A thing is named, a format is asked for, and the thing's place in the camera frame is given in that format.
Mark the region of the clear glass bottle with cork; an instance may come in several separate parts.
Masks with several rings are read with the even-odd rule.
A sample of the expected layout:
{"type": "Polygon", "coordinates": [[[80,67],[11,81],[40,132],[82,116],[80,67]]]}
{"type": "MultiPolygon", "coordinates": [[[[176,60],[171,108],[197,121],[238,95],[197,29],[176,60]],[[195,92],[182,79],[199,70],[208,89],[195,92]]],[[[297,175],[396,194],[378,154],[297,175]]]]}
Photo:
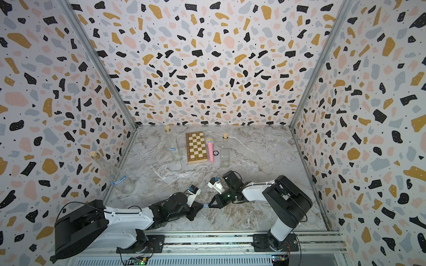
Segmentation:
{"type": "Polygon", "coordinates": [[[229,167],[230,165],[230,146],[229,146],[229,135],[228,133],[223,134],[223,140],[221,142],[220,150],[220,161],[221,167],[229,167]]]}

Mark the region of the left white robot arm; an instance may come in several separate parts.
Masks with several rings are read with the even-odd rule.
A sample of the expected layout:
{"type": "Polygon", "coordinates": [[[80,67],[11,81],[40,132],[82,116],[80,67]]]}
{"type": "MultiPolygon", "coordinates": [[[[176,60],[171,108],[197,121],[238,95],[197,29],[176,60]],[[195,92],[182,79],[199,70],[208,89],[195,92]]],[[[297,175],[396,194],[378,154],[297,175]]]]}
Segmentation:
{"type": "Polygon", "coordinates": [[[152,247],[146,230],[165,227],[186,218],[193,221],[204,205],[196,195],[177,192],[149,207],[112,208],[95,199],[58,217],[54,224],[55,253],[50,261],[68,259],[87,249],[117,248],[119,253],[135,253],[152,247]]]}

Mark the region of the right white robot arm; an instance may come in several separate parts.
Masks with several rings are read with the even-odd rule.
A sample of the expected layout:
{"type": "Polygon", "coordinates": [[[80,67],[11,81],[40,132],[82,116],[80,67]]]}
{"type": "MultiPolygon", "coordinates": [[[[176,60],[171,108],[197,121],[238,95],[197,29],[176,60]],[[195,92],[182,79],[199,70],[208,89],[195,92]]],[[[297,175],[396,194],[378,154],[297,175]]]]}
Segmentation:
{"type": "Polygon", "coordinates": [[[253,201],[267,202],[277,215],[277,220],[266,234],[253,236],[255,252],[299,250],[293,230],[301,222],[307,222],[311,199],[290,179],[280,175],[264,183],[242,181],[241,175],[228,171],[223,177],[213,177],[207,183],[217,194],[208,204],[209,208],[224,208],[230,203],[241,204],[253,201]]]}

